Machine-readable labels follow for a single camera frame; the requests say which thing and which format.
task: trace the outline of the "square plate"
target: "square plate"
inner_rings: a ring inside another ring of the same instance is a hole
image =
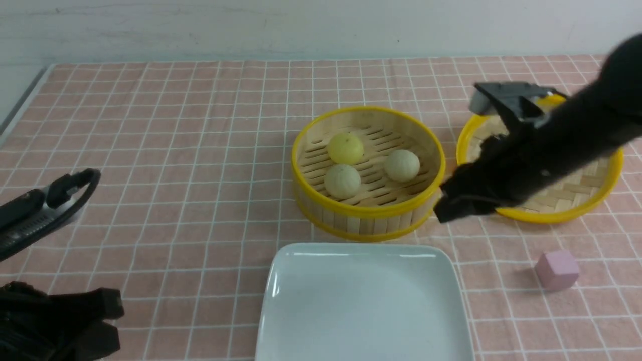
[[[453,264],[418,245],[295,243],[274,258],[256,361],[473,361]]]

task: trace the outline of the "pink block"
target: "pink block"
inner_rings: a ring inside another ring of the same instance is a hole
[[[571,288],[580,277],[580,267],[575,257],[562,249],[544,253],[535,265],[535,273],[542,287],[549,291]]]

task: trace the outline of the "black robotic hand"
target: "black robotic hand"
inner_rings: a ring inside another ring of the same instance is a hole
[[[0,288],[0,360],[93,361],[120,349],[120,292],[46,295],[26,283]]]
[[[491,137],[480,157],[441,185],[441,223],[522,204],[599,157],[642,136],[642,34],[620,44],[597,80],[544,114],[533,102],[559,94],[523,82],[477,83],[470,110],[500,116],[507,136]]]

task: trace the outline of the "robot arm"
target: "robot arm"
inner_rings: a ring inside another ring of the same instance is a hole
[[[620,44],[600,76],[544,114],[531,99],[559,94],[523,82],[477,83],[470,110],[497,114],[508,129],[441,185],[439,222],[514,207],[599,157],[642,136],[642,34]]]
[[[64,175],[0,205],[0,262],[56,231],[84,206],[100,171]],[[78,200],[72,194],[85,188]],[[92,361],[120,349],[106,320],[124,316],[119,290],[47,295],[21,282],[0,287],[0,360]]]

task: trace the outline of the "bamboo steamer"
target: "bamboo steamer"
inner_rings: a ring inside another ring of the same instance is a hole
[[[544,111],[563,103],[561,96],[549,96],[537,102]],[[481,144],[494,134],[508,134],[498,116],[473,116],[462,130],[457,143],[457,164],[479,158]],[[523,205],[499,208],[501,215],[534,223],[559,223],[574,219],[596,207],[611,192],[620,177],[624,155],[618,150],[598,159],[557,183],[543,189]]]
[[[354,165],[361,176],[359,192],[340,200],[327,193],[324,176],[334,165],[325,146],[342,132],[361,139],[364,156]],[[394,182],[383,170],[386,156],[398,149],[419,158],[419,175],[410,182]],[[297,136],[291,165],[301,211],[323,230],[361,242],[398,238],[425,222],[439,199],[446,171],[441,144],[425,125],[377,107],[340,109],[314,120]]]

